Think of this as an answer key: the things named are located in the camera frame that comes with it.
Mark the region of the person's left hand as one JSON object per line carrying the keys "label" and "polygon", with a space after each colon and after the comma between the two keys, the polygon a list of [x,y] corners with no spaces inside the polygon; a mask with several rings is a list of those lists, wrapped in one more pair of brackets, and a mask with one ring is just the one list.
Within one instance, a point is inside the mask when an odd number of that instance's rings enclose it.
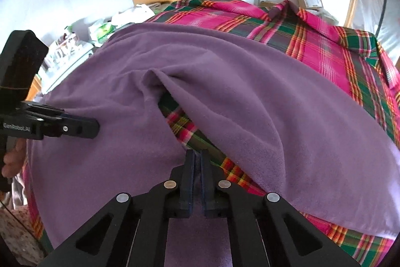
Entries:
{"label": "person's left hand", "polygon": [[4,166],[1,170],[2,176],[6,178],[13,178],[18,175],[27,157],[27,141],[25,139],[17,139],[13,149],[8,151],[4,157]]}

